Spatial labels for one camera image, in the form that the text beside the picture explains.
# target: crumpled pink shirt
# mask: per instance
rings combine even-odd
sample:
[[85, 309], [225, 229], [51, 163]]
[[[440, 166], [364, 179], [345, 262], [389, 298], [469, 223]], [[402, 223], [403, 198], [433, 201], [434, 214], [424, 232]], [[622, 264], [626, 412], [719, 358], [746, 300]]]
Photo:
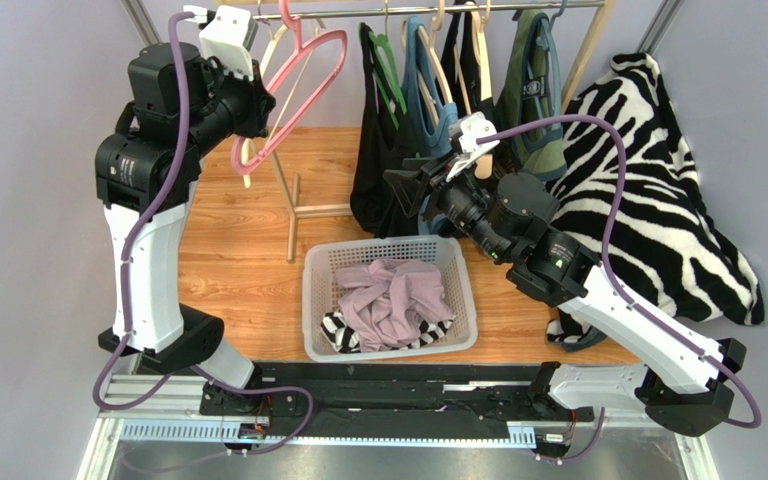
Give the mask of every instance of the crumpled pink shirt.
[[440, 270], [421, 260], [379, 259], [341, 268], [336, 280], [351, 290], [339, 300], [340, 311], [357, 332], [364, 353], [410, 344], [419, 338], [423, 319], [437, 323], [453, 318], [443, 301]]

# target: clothing tag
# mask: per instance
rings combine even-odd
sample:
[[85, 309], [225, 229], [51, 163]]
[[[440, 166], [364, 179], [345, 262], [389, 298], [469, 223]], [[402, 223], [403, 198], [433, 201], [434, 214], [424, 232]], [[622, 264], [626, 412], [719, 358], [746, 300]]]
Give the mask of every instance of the clothing tag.
[[534, 80], [530, 80], [523, 84], [523, 91], [521, 92], [521, 96], [523, 98], [532, 98], [532, 97], [543, 97], [547, 94], [546, 92], [546, 79], [547, 77], [542, 76], [538, 77]]

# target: pink hanger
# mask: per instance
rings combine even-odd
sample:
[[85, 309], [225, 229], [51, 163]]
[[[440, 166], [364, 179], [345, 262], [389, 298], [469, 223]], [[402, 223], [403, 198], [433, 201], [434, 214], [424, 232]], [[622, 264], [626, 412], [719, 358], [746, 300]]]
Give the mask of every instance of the pink hanger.
[[263, 163], [263, 160], [265, 160], [278, 147], [278, 145], [280, 145], [286, 139], [286, 137], [298, 125], [298, 122], [301, 121], [301, 118], [307, 114], [307, 111], [310, 110], [310, 107], [312, 107], [313, 104], [319, 100], [319, 97], [325, 93], [325, 90], [331, 85], [334, 79], [337, 78], [337, 74], [340, 73], [340, 70], [342, 70], [343, 64], [346, 61], [348, 37], [346, 36], [345, 30], [333, 30], [326, 32], [321, 35], [317, 35], [308, 40], [307, 43], [302, 44], [301, 20], [298, 17], [293, 17], [289, 14], [289, 0], [278, 0], [278, 7], [280, 8], [280, 16], [281, 19], [283, 19], [283, 23], [295, 34], [295, 52], [293, 52], [286, 63], [280, 67], [280, 70], [277, 71], [275, 76], [272, 77], [272, 79], [269, 81], [269, 84], [266, 86], [266, 90], [274, 93], [278, 87], [280, 87], [281, 83], [286, 80], [290, 72], [292, 72], [292, 70], [301, 62], [301, 60], [313, 53], [313, 51], [316, 50], [316, 48], [318, 48], [320, 45], [323, 45], [332, 40], [339, 40], [342, 44], [342, 51], [340, 52], [340, 59], [337, 61], [336, 68], [334, 68], [334, 70], [325, 78], [322, 84], [319, 85], [319, 88], [313, 92], [313, 95], [310, 95], [310, 97], [304, 101], [304, 103], [301, 105], [301, 108], [299, 108], [298, 111], [295, 112], [295, 115], [293, 115], [292, 118], [286, 122], [286, 125], [284, 125], [284, 127], [275, 134], [271, 141], [263, 146], [263, 149], [260, 150], [257, 153], [257, 156], [254, 157], [254, 159], [251, 160], [247, 165], [242, 165], [241, 161], [241, 152], [245, 143], [245, 138], [239, 136], [236, 137], [236, 139], [233, 141], [233, 148], [230, 150], [230, 166], [233, 167], [233, 171], [239, 175], [248, 175], [253, 172], [254, 169]]

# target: gray floor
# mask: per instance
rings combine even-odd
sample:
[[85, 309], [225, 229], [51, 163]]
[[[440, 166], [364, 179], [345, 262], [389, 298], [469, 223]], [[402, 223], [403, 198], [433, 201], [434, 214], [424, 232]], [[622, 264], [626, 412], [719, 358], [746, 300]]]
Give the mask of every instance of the gray floor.
[[[574, 447], [593, 430], [579, 428]], [[190, 462], [221, 450], [204, 443], [122, 442], [119, 454], [142, 468]], [[561, 467], [536, 462], [531, 452], [506, 449], [287, 446], [261, 457], [222, 457], [160, 476], [116, 462], [111, 479], [414, 480], [414, 479], [685, 479], [673, 434], [661, 429], [607, 428], [581, 460]]]

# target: black and white striped cloth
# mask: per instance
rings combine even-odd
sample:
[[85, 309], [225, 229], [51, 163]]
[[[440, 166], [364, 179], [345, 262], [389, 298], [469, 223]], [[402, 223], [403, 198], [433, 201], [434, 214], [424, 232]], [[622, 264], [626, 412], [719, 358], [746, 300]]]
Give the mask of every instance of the black and white striped cloth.
[[[612, 71], [568, 111], [603, 118], [624, 138], [626, 187], [609, 251], [617, 275], [672, 317], [762, 323], [757, 277], [707, 214], [695, 161], [656, 61], [646, 54], [614, 57]], [[599, 252], [617, 181], [614, 143], [599, 127], [581, 123], [567, 125], [564, 140], [568, 170], [547, 185], [561, 201], [553, 225]], [[566, 350], [605, 338], [581, 319], [560, 315], [547, 338]]]
[[[451, 326], [452, 320], [444, 320], [436, 324], [423, 320], [419, 325], [419, 330], [421, 332], [419, 338], [411, 342], [410, 345], [401, 348], [393, 347], [391, 350], [407, 350], [424, 347], [446, 336], [446, 332], [449, 331], [449, 327]], [[326, 313], [325, 317], [322, 319], [322, 331], [325, 332], [325, 336], [328, 337], [328, 341], [331, 342], [331, 346], [334, 347], [335, 352], [360, 352], [360, 340], [357, 337], [357, 332], [346, 325], [346, 320], [342, 313]]]

